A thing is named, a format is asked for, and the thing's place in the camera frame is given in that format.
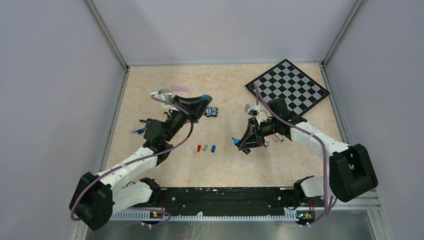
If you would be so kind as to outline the blue black highlighter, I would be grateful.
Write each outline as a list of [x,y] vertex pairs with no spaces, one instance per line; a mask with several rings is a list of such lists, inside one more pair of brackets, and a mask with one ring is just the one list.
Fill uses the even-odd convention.
[[246,155],[248,155],[251,152],[251,150],[248,147],[246,147],[245,144],[242,143],[240,139],[232,137],[232,140],[233,140],[233,144],[237,147],[239,151],[243,152]]

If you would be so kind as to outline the light pink highlighter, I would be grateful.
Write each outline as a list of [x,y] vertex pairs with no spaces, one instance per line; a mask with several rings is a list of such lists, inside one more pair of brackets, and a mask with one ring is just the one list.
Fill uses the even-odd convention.
[[179,92],[192,92],[193,91],[193,89],[191,87],[179,86],[179,85],[173,85],[171,87],[171,90],[179,91]]

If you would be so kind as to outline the light blue highlighter cap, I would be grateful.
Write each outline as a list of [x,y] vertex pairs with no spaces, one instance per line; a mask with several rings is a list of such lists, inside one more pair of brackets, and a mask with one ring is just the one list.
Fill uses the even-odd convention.
[[201,96],[201,98],[202,98],[202,99],[206,99],[206,100],[211,100],[211,99],[212,99],[212,97],[211,97],[210,95],[208,95],[208,94],[203,94],[203,95]]

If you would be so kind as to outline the pink highlighter pen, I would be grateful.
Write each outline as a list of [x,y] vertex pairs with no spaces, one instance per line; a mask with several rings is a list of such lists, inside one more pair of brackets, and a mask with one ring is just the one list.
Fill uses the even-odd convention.
[[271,134],[268,137],[271,138],[275,142],[279,142],[280,141],[274,134]]

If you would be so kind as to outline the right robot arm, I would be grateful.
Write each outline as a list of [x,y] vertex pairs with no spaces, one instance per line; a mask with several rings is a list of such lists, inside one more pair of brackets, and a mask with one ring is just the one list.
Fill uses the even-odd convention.
[[288,110],[284,99],[268,102],[272,114],[261,119],[261,106],[247,104],[244,111],[250,117],[241,139],[233,139],[237,149],[246,155],[253,148],[263,147],[266,137],[278,134],[301,144],[323,159],[323,175],[310,176],[295,183],[293,200],[299,206],[307,206],[314,197],[334,197],[347,203],[375,189],[378,178],[368,150],[362,144],[349,145],[336,140],[305,118]]

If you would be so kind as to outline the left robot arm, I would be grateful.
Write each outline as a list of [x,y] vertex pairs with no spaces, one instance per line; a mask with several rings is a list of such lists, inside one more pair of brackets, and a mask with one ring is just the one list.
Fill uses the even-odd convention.
[[179,130],[186,124],[191,136],[213,100],[208,94],[198,97],[181,97],[154,92],[151,98],[169,109],[166,120],[148,118],[143,138],[145,143],[126,159],[111,168],[96,174],[87,172],[80,179],[69,204],[73,221],[82,221],[92,231],[101,229],[111,216],[134,205],[145,203],[154,207],[160,202],[157,184],[152,179],[130,182],[147,170],[164,162],[171,151],[187,141],[184,138],[176,145],[170,144]]

